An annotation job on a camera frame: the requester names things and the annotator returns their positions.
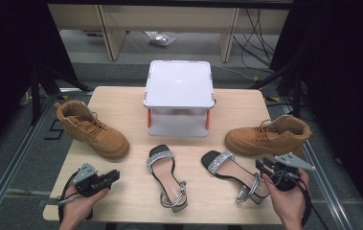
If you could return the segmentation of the clear plastic bag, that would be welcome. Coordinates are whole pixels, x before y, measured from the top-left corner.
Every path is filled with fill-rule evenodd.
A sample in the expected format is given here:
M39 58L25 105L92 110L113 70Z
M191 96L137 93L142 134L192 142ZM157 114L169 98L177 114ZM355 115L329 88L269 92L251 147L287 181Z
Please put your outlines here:
M167 34L152 34L149 37L149 43L159 47L169 47L175 41L175 37Z

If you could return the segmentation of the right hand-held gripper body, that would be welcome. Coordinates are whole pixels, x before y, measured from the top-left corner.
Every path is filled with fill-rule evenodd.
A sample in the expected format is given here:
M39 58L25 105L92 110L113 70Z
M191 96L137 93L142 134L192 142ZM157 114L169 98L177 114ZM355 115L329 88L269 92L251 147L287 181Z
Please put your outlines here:
M275 164L275 169L268 174L272 183L280 191L286 192L293 189L299 181L299 169L314 171L315 167L292 152L275 156L270 159Z

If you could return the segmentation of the tan lace-up boot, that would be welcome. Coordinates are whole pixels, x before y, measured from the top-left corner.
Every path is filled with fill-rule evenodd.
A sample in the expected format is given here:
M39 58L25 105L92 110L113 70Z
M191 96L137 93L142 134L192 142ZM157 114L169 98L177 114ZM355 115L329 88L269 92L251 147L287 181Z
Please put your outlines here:
M86 143L96 154L106 159L122 159L129 143L117 129L106 125L98 114L82 101L55 103L57 118L72 138Z
M301 155L304 143L313 135L309 125L294 116L283 115L275 120L264 120L258 126L240 127L225 135L228 150L242 156L262 154Z

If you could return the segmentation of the black glitter-strap heeled sandal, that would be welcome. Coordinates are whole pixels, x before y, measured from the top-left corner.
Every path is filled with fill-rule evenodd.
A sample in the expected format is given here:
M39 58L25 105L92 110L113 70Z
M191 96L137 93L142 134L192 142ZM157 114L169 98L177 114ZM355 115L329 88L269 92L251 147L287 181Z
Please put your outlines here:
M208 151L201 157L201 163L215 177L235 179L242 185L236 198L239 203L252 199L256 204L261 204L269 196L261 176L245 170L230 151Z

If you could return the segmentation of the aluminium floor rail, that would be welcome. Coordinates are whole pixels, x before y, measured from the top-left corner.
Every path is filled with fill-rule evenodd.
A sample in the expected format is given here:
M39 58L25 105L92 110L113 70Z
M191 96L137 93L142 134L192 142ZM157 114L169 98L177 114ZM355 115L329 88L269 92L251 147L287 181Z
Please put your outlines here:
M339 201L336 192L331 187L329 179L323 171L322 165L320 164L309 141L304 143L304 156L307 162L314 167L314 177L337 227L340 230L353 230L353 224L351 223L343 205Z
M51 230L55 220L43 217L66 144L56 121L54 96L40 100L35 123L32 106L19 109L0 137L0 230Z

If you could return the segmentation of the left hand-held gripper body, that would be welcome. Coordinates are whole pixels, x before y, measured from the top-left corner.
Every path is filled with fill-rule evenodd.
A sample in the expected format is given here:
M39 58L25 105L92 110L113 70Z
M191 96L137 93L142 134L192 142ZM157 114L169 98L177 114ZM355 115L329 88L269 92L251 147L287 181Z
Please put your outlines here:
M98 170L85 162L74 177L74 184L81 196L89 197L104 188L111 188L113 172L98 175Z

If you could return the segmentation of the person's left hand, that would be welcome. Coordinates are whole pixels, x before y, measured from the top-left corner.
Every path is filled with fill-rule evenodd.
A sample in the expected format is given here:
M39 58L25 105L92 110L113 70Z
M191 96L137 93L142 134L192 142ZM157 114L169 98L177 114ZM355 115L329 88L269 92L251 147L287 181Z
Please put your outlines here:
M63 206L63 220L70 221L83 221L85 220L93 206L103 199L109 192L108 188L105 188L95 195L89 197L76 196L72 201L66 203Z

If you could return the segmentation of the person's right hand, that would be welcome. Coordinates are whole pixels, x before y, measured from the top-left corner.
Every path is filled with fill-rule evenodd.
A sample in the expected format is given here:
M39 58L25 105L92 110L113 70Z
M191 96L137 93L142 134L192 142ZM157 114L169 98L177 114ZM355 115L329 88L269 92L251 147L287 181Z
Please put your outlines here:
M282 221L283 219L300 219L302 220L306 209L306 200L300 188L294 188L290 191L282 192L270 182L269 176L265 173L261 178L266 185L271 196L273 208Z

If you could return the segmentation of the black metal stand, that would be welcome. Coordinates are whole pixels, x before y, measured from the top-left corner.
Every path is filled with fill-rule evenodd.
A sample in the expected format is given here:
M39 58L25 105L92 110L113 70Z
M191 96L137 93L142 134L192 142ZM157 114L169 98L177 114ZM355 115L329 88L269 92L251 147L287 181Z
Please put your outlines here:
M60 89L56 84L56 80L63 80L75 86L80 91L91 92L92 88L78 81L76 74L72 76L64 75L53 67L43 64L37 64L33 67L31 73L31 90L32 90L32 105L33 105L33 118L32 125L34 125L40 118L40 90L39 85L42 86L47 95L57 95Z
M303 51L298 48L288 64L271 74L269 77L261 80L250 89L260 89L268 83L275 81L277 78L282 78L278 86L277 92L279 95L285 95L290 89L293 90L293 108L292 115L300 117L300 100L301 100L301 77L299 74L301 55Z

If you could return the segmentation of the black curtain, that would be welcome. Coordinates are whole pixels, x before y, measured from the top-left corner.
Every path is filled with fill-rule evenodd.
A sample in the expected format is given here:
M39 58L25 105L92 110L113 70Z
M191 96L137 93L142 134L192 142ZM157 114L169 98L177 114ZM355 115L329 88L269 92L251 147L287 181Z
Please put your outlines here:
M31 84L77 75L47 0L0 0L0 134Z
M312 37L301 71L314 114L363 197L363 0L293 0L272 68Z

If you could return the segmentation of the silver strappy sandal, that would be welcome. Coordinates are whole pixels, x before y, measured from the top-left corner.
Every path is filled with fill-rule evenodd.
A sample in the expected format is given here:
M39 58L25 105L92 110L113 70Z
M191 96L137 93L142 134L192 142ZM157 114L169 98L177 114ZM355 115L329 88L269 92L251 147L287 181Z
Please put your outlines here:
M162 186L159 199L164 208L170 208L176 213L188 206L187 183L174 177L174 153L166 145L159 145L150 150L147 168Z

